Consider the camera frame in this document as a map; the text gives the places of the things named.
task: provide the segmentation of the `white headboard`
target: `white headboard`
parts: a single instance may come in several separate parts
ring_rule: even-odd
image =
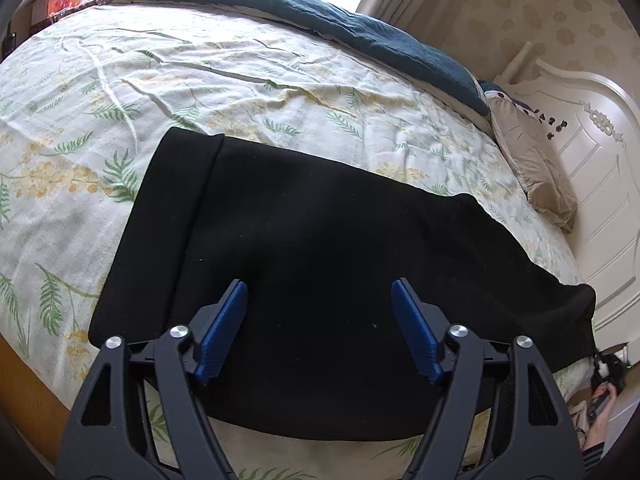
[[[548,129],[580,204],[567,236],[584,280],[596,290],[593,325],[605,349],[629,343],[640,361],[640,109],[617,84],[536,61],[542,76],[498,84]]]

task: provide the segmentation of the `human hand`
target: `human hand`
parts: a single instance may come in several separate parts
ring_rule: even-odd
[[[616,399],[618,398],[618,391],[613,384],[605,382],[596,388],[592,397],[592,399],[597,399],[607,391],[609,392],[609,400],[606,401],[604,409],[600,412],[596,421],[591,425],[587,439],[584,442],[583,449],[589,449],[590,447],[604,442],[604,439],[607,436],[607,426],[609,425],[613,405],[616,403]]]

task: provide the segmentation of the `sleeve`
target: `sleeve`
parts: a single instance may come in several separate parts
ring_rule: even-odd
[[[595,446],[585,449],[582,452],[582,458],[584,460],[584,469],[589,473],[594,467],[598,465],[598,462],[602,458],[602,451],[604,450],[604,442],[596,444]]]

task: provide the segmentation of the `patterned wall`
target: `patterned wall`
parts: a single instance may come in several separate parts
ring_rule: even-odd
[[[466,0],[439,46],[479,78],[492,79],[525,41],[535,57],[600,73],[640,100],[640,38],[617,0]]]

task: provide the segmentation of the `dark teal blanket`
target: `dark teal blanket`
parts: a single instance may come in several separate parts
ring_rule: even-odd
[[[447,54],[406,32],[364,14],[347,12],[321,0],[150,0],[249,7],[295,23],[439,88],[483,117],[489,115],[476,83]]]

